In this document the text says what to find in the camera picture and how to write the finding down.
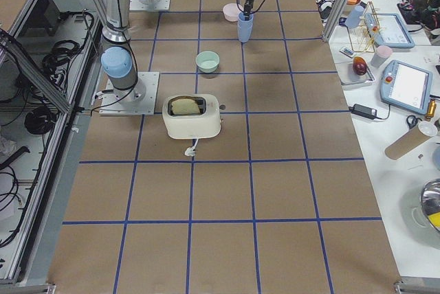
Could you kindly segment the steel bowl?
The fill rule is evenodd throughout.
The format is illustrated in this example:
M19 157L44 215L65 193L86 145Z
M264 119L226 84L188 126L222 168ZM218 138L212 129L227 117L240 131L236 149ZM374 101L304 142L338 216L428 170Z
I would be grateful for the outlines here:
M430 227L439 233L439 179L423 186L418 205L412 208L411 216L418 226Z

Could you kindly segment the cream toaster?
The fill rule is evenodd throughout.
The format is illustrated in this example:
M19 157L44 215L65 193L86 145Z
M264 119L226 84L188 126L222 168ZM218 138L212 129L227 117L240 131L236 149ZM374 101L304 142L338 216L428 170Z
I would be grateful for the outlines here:
M173 115L171 101L179 98L195 99L200 114ZM218 99L210 94L175 95L165 99L162 117L168 135L173 139L205 139L217 136L221 131Z

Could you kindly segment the mint green bowl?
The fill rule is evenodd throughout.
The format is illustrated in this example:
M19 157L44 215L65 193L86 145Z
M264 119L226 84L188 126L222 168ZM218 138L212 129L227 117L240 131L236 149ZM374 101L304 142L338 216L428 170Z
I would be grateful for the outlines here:
M203 51L196 56L196 65L203 73L212 73L219 66L220 57L216 52Z

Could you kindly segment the teach pendant near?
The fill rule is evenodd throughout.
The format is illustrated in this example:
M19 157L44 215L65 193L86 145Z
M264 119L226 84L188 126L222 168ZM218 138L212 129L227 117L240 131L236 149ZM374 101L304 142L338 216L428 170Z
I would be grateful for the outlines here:
M383 70L379 93L387 104L423 115L428 110L432 73L428 70L390 61Z

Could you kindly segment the red apple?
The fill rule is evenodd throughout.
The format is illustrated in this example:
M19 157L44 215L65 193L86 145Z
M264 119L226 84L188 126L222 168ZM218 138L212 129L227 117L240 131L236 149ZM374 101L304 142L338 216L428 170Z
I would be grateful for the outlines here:
M353 58L352 68L353 68L353 72L358 76L365 75L368 70L366 61L360 56L355 56Z

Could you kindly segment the blue cup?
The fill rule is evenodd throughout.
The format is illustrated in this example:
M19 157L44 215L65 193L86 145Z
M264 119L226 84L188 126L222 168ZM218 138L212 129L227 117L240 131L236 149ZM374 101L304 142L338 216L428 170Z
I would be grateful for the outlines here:
M253 14L246 14L244 12L240 12L238 15L238 24L239 25L252 26L253 20L254 20Z
M248 42L252 35L252 29L253 29L253 25L252 26L239 25L237 22L238 40L241 43Z

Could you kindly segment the cardboard tube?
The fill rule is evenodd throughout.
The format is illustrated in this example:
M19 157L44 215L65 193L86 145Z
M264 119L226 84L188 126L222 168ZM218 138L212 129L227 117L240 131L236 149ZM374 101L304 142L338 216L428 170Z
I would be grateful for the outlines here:
M427 121L419 122L416 127L410 129L406 134L388 146L384 153L388 158L397 160L437 135L437 133L438 129L433 123Z

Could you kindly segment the teach pendant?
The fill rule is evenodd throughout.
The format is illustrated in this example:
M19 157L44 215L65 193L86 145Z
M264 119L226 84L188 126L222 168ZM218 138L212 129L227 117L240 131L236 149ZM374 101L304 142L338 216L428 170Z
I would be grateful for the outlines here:
M432 73L428 70L390 61L383 70L379 93L387 104L423 115L428 110Z
M365 26L377 46L411 49L415 42L401 17L395 13L364 15Z

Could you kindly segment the pink bowl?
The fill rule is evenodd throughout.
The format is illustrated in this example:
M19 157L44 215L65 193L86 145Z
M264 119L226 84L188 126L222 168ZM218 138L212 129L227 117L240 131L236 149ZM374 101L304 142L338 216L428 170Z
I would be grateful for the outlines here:
M239 14L241 12L240 8L235 3L225 4L222 11L225 20L229 22L237 22Z

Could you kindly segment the teach pendant far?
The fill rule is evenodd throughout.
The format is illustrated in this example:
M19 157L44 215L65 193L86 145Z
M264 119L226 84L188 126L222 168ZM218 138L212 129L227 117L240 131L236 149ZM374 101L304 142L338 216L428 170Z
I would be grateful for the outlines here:
M415 42L401 17L395 13L364 15L365 26L377 46L411 49Z

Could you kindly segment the pale pink cup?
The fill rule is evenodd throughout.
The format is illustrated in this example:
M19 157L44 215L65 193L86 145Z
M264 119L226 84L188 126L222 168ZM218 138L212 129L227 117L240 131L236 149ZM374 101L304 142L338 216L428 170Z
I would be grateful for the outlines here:
M380 45L376 48L375 53L370 61L370 65L379 68L393 54L393 49L386 45Z

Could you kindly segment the toast slice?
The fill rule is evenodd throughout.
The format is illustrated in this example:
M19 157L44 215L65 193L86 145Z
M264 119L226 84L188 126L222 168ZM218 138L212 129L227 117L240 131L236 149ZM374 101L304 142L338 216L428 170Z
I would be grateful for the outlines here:
M200 114L200 108L195 99L179 98L170 102L173 115L196 115Z

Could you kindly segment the black power adapter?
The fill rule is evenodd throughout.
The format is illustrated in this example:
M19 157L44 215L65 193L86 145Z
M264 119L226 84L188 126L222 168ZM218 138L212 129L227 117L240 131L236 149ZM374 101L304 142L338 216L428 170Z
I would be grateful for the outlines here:
M376 109L372 109L371 107L367 107L361 104L354 104L353 106L349 107L349 110L352 114L364 117L366 119L374 120L377 118Z

